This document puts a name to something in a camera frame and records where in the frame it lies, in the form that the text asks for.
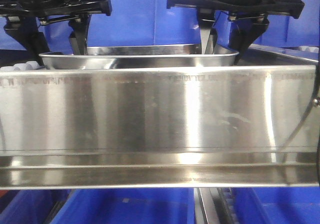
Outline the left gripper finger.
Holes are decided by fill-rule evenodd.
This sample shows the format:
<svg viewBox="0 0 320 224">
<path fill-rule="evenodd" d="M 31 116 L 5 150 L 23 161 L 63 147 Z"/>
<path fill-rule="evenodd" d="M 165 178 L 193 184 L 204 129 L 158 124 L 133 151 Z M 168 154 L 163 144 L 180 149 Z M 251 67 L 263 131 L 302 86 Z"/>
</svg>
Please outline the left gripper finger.
<svg viewBox="0 0 320 224">
<path fill-rule="evenodd" d="M 41 66 L 44 66 L 40 54 L 48 52 L 48 43 L 43 32 L 38 30 L 36 17 L 6 16 L 4 31 L 20 43 Z"/>
<path fill-rule="evenodd" d="M 69 42 L 74 55 L 88 54 L 87 46 L 90 21 L 90 14 L 82 14 L 68 21 L 68 25 L 72 28 L 72 32 L 69 35 Z"/>
</svg>

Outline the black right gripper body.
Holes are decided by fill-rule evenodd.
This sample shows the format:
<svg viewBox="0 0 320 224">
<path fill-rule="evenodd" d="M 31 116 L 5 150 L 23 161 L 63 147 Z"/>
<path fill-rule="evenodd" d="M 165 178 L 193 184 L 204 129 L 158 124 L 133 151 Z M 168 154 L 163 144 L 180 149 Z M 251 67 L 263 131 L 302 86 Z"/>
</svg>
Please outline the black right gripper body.
<svg viewBox="0 0 320 224">
<path fill-rule="evenodd" d="M 269 15 L 298 19 L 305 4 L 302 0 L 167 0 L 166 7 L 192 8 L 203 22 L 214 22 L 215 12 L 225 12 L 228 20 L 265 22 Z"/>
</svg>

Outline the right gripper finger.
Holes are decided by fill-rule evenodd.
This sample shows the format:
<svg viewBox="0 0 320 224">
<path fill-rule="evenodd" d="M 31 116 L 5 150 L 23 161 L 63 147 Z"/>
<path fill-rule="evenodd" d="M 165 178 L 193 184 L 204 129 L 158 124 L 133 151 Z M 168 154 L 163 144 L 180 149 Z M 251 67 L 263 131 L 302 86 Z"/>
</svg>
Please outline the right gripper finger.
<svg viewBox="0 0 320 224">
<path fill-rule="evenodd" d="M 229 48 L 238 51 L 234 59 L 236 65 L 249 46 L 269 27 L 267 17 L 240 19 L 233 21 L 229 35 Z"/>
<path fill-rule="evenodd" d="M 214 28 L 216 22 L 215 11 L 207 8 L 198 8 L 197 21 L 200 29 L 201 52 L 205 55 L 211 55 L 214 53 L 217 42 L 217 31 Z"/>
</svg>

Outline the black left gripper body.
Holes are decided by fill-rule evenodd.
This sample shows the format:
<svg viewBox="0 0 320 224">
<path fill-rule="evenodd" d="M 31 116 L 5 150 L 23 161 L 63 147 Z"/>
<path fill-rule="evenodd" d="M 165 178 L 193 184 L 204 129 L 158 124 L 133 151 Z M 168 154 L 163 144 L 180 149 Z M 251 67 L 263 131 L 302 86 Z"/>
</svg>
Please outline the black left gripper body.
<svg viewBox="0 0 320 224">
<path fill-rule="evenodd" d="M 42 26 L 111 13 L 111 0 L 0 0 L 1 17 L 35 17 Z"/>
</svg>

